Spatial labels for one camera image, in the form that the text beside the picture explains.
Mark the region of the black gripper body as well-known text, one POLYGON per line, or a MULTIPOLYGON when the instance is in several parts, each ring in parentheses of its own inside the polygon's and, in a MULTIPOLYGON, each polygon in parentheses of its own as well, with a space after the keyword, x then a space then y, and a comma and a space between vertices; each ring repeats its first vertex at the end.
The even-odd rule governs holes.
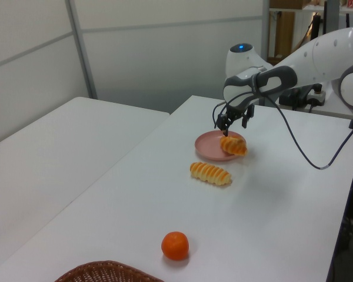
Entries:
POLYGON ((248 106, 231 106, 226 104, 226 114, 228 115, 229 119, 240 119, 242 118, 242 114, 246 111, 248 106))

